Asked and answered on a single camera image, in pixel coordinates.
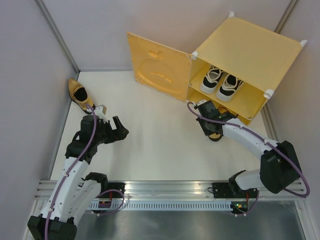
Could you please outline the white black sneaker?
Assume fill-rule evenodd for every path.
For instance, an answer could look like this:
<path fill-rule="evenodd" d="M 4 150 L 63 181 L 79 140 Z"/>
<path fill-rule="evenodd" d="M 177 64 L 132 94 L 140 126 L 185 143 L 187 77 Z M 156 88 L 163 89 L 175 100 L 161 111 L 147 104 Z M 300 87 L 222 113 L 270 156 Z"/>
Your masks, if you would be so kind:
<path fill-rule="evenodd" d="M 204 93 L 212 94 L 216 90 L 224 73 L 225 72 L 223 70 L 212 65 L 203 78 L 200 90 Z"/>
<path fill-rule="evenodd" d="M 221 85 L 216 92 L 216 97 L 223 102 L 229 102 L 243 85 L 243 80 L 225 72 L 222 75 Z"/>

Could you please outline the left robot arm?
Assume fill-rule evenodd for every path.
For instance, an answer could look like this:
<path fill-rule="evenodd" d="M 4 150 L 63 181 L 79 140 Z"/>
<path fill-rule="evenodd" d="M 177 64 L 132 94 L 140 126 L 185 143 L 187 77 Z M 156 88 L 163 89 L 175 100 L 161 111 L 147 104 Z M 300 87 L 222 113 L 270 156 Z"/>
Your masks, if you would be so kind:
<path fill-rule="evenodd" d="M 95 198 L 104 198 L 110 192 L 106 174 L 90 172 L 83 175 L 101 144 L 124 140 L 129 131 L 114 116 L 110 121 L 96 115 L 86 115 L 80 130 L 66 148 L 64 166 L 52 194 L 37 216 L 30 216 L 27 227 L 36 240 L 73 240 L 78 224 Z"/>

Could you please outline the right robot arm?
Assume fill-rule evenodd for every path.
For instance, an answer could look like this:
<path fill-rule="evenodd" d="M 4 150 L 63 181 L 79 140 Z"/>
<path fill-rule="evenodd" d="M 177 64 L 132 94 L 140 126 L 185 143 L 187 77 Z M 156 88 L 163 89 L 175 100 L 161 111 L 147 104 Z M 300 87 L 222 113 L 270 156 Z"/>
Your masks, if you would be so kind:
<path fill-rule="evenodd" d="M 230 138 L 260 161 L 259 169 L 242 170 L 228 179 L 231 196 L 239 198 L 246 190 L 253 189 L 277 194 L 301 177 L 301 167 L 290 142 L 261 137 L 229 111 L 221 112 L 210 100 L 199 101 L 195 109 L 200 114 L 196 120 L 211 141 Z"/>

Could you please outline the yellow cabinet door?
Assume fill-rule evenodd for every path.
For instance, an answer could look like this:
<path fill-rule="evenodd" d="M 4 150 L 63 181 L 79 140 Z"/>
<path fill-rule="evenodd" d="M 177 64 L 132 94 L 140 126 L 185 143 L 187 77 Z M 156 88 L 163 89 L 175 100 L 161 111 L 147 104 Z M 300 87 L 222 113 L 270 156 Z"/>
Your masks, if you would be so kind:
<path fill-rule="evenodd" d="M 191 55 L 155 41 L 127 33 L 134 78 L 179 101 L 187 99 Z"/>

